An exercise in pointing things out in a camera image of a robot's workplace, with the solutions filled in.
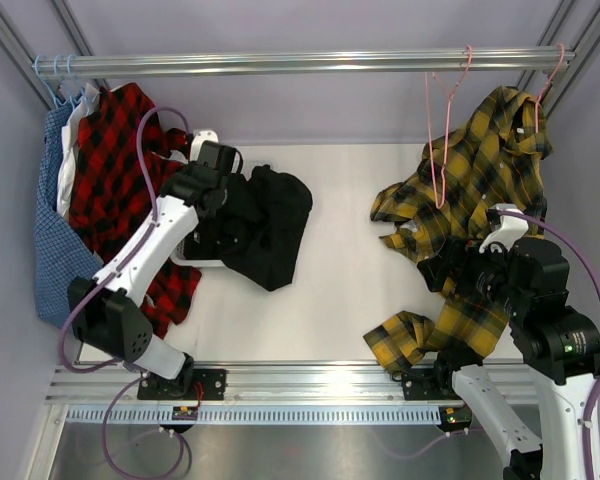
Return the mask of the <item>pink wire hanger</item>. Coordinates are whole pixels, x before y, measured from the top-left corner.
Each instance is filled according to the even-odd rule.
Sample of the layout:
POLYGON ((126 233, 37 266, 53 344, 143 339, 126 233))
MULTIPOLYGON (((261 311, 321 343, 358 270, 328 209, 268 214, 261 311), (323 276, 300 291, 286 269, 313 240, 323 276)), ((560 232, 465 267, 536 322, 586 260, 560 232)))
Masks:
POLYGON ((448 90, 442 79, 436 72, 424 74, 424 91, 425 91, 425 107, 426 107, 426 118, 427 118, 427 134, 428 134, 428 148, 429 148, 429 168, 431 174, 431 185, 434 196, 434 204, 438 210, 441 210, 446 203, 446 167, 449 156, 449 140, 451 133, 451 116, 454 99, 457 95, 460 85, 466 78, 469 69, 473 63, 474 49, 472 45, 467 45, 465 48, 466 62, 464 68, 458 80, 454 86, 448 90), (431 103, 430 103, 430 82, 429 80, 435 80, 440 90, 446 97, 446 117, 445 117, 445 129, 443 135, 443 149, 442 149, 442 162, 437 164, 434 159, 434 146, 433 146, 433 133, 432 133, 432 115, 431 115, 431 103))
POLYGON ((541 106, 542 100, 544 99, 549 88, 552 86, 556 75, 558 74, 560 68, 562 67, 562 65, 565 61, 565 55, 566 55, 565 45, 563 43, 557 43, 556 47, 559 50, 558 62, 556 64, 556 66, 554 67, 554 69, 551 71, 551 73, 547 76, 547 79, 546 79, 545 83, 543 84, 540 92, 536 96, 535 103, 534 103, 534 132, 535 133, 538 133, 539 129, 540 129, 539 113, 540 113, 540 106, 541 106))

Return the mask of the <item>yellow plaid shirt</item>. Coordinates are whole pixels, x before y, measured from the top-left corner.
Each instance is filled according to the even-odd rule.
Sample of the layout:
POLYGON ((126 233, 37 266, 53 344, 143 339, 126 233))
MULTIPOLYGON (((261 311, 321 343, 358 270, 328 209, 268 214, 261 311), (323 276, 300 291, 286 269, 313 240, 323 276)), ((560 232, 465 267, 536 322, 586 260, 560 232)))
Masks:
MULTIPOLYGON (((552 152, 535 98, 499 86, 463 126, 426 144, 415 173, 376 195, 370 219, 393 225, 382 243, 413 263, 432 258, 450 237, 484 238, 487 211, 496 204, 544 219, 540 163, 552 152)), ((468 346, 487 357, 494 351, 508 324, 505 313, 478 294, 461 297, 454 289, 453 281, 445 283, 437 319, 400 311, 364 335, 387 372, 404 372, 429 352, 468 346)))

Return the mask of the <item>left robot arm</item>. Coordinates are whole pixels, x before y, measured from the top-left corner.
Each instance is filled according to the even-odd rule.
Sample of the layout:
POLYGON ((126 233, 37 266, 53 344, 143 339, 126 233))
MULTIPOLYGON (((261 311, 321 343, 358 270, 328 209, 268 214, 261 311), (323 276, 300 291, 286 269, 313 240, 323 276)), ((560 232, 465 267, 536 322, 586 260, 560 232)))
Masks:
POLYGON ((236 148, 204 141, 197 158, 161 187, 155 206, 121 251, 92 278, 77 277, 68 288, 73 336, 146 372, 174 399, 192 392, 194 361, 154 333, 141 305, 176 247, 223 206, 229 176, 242 166, 236 148))

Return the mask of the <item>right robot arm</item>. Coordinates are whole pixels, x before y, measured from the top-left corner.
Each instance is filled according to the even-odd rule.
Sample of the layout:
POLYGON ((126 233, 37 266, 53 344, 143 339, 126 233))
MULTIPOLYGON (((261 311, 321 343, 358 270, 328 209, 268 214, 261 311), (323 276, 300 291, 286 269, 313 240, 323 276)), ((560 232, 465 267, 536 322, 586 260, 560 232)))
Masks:
POLYGON ((502 308, 530 369, 542 434, 525 424, 496 388, 472 347, 438 354, 427 385, 463 400, 503 463, 506 479, 600 479, 600 436, 590 395, 600 380, 600 333, 567 304, 568 261, 548 240, 523 237, 510 247, 452 238, 417 265, 427 287, 446 280, 502 308))

